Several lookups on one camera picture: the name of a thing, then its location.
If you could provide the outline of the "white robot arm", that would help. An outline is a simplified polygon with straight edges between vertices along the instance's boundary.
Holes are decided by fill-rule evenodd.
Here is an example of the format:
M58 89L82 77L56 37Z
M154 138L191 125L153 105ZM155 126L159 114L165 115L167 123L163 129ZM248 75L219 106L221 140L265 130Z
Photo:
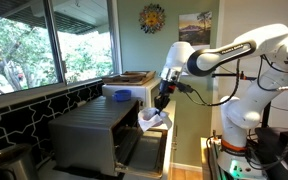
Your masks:
M217 158L219 167L238 180L263 180L269 168L262 165L247 147L247 131L259 125L263 109L281 92L288 90L288 27L271 24L237 37L217 49L194 50L183 41L174 43L160 74L159 95L154 105L163 110L176 89L188 94L192 89L179 82L182 72L207 76L230 61L261 57L270 62L266 72L245 90L241 97L225 96L221 108L222 137Z

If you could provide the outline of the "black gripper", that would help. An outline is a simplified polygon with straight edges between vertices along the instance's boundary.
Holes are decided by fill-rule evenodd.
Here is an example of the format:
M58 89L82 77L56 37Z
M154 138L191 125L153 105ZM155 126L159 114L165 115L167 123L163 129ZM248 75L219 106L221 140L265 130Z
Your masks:
M159 94L154 98L154 105L162 111L170 102L170 95L174 93L176 85L174 82L162 80L159 86Z

